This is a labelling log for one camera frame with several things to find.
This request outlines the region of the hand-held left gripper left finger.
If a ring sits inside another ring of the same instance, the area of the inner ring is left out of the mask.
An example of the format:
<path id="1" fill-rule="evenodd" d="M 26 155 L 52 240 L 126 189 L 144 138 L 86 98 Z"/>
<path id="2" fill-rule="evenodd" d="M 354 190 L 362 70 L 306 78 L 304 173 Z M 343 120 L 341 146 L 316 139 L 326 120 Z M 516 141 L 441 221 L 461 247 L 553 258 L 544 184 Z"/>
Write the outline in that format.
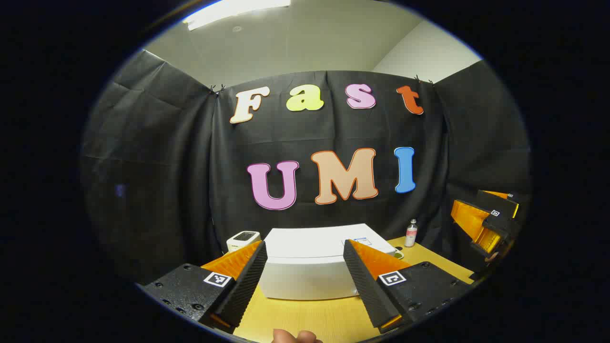
<path id="1" fill-rule="evenodd" d="M 202 266 L 183 263 L 141 288 L 168 310 L 232 334 L 241 324 L 266 261 L 266 244 L 257 241 Z"/>

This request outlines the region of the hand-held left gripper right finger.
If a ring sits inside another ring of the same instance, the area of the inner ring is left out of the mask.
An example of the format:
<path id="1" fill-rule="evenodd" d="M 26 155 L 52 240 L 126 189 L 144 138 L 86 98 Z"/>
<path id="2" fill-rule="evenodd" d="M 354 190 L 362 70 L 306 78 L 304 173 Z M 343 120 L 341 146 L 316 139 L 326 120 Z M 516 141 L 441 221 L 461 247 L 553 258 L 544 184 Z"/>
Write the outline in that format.
<path id="1" fill-rule="evenodd" d="M 409 264 L 354 240 L 345 241 L 343 258 L 380 333 L 425 321 L 472 289 L 431 262 Z"/>

